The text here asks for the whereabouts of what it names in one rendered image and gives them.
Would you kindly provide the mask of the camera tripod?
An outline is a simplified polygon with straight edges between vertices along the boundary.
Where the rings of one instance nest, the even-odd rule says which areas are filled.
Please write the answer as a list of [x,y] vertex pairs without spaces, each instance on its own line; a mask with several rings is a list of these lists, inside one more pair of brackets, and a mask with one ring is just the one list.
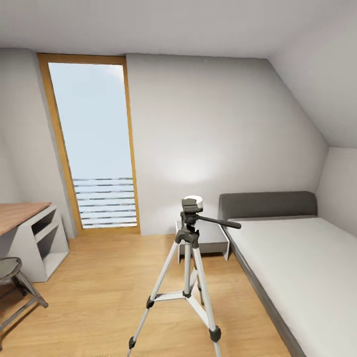
[[[200,236],[199,230],[193,226],[196,221],[203,220],[213,223],[218,223],[223,226],[241,229],[241,224],[237,222],[219,220],[219,219],[211,219],[199,216],[200,212],[203,212],[203,207],[199,208],[196,199],[185,198],[182,200],[182,208],[183,211],[180,212],[181,216],[181,230],[178,231],[175,236],[174,244],[171,248],[169,256],[165,262],[163,270],[160,273],[158,281],[154,287],[152,294],[149,296],[146,303],[146,310],[144,315],[140,321],[140,324],[136,330],[134,337],[131,337],[129,340],[129,350],[126,354],[126,357],[129,357],[132,348],[136,343],[136,339],[138,334],[144,324],[144,321],[147,317],[147,314],[151,307],[153,307],[155,302],[159,301],[169,301],[169,300],[177,300],[177,299],[185,299],[189,302],[189,304],[193,307],[205,325],[208,327],[211,335],[211,339],[214,341],[215,351],[217,357],[221,356],[221,350],[219,346],[219,340],[221,338],[222,332],[219,326],[216,326],[215,319],[213,315],[212,305],[209,298],[208,288],[206,284],[204,268],[201,259],[201,253],[199,250],[198,238]],[[174,257],[175,252],[181,242],[181,240],[185,240],[185,270],[184,270],[184,291],[178,292],[168,292],[158,294],[158,290],[163,282],[165,274],[171,264],[171,261]],[[191,267],[191,255],[193,256],[194,262],[194,270],[190,275],[190,267]],[[202,308],[202,306],[198,303],[198,301],[191,294],[195,281],[197,280],[198,289],[201,297],[201,304],[205,304],[206,311]]]

